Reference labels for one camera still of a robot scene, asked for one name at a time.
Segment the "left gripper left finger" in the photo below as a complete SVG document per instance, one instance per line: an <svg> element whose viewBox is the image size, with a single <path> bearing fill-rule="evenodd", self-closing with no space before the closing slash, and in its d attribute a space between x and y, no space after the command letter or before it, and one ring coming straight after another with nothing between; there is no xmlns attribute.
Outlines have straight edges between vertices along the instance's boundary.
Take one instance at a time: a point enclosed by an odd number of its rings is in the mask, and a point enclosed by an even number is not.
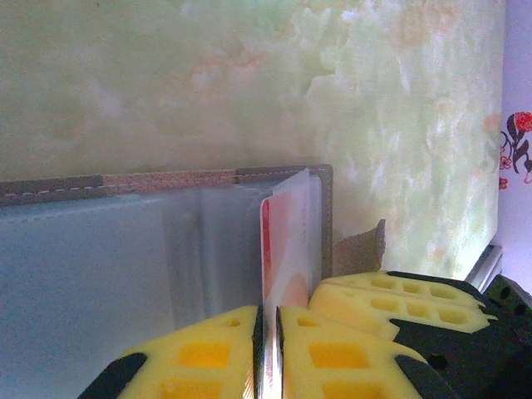
<svg viewBox="0 0 532 399"><path fill-rule="evenodd" d="M136 345L78 399L259 399L263 309L243 306Z"/></svg>

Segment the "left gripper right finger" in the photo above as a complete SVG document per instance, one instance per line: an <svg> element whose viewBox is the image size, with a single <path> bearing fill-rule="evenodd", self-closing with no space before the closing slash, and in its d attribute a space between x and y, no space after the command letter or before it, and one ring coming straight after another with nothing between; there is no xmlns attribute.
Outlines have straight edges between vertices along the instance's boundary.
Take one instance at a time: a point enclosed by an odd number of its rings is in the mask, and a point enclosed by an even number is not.
<svg viewBox="0 0 532 399"><path fill-rule="evenodd" d="M277 309L283 399L457 399L418 352L306 308Z"/></svg>

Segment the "red and white credit card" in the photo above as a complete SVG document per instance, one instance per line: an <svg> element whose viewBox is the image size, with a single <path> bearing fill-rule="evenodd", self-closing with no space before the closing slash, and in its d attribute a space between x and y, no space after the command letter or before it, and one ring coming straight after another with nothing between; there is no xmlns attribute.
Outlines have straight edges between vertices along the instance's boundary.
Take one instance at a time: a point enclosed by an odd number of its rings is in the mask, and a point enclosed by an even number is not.
<svg viewBox="0 0 532 399"><path fill-rule="evenodd" d="M282 372L277 338L277 307L308 303L309 193L275 190L260 209L263 305L265 316L264 399L282 399Z"/></svg>

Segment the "grey card holder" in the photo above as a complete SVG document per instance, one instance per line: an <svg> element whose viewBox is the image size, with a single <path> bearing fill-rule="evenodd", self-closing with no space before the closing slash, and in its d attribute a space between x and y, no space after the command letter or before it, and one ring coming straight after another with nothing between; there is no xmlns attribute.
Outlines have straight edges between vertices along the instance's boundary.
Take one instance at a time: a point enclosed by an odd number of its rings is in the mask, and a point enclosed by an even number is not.
<svg viewBox="0 0 532 399"><path fill-rule="evenodd" d="M243 306L265 316L260 209L309 193L310 297L376 271L385 224L332 235L329 165L0 181L0 399L78 399L126 350Z"/></svg>

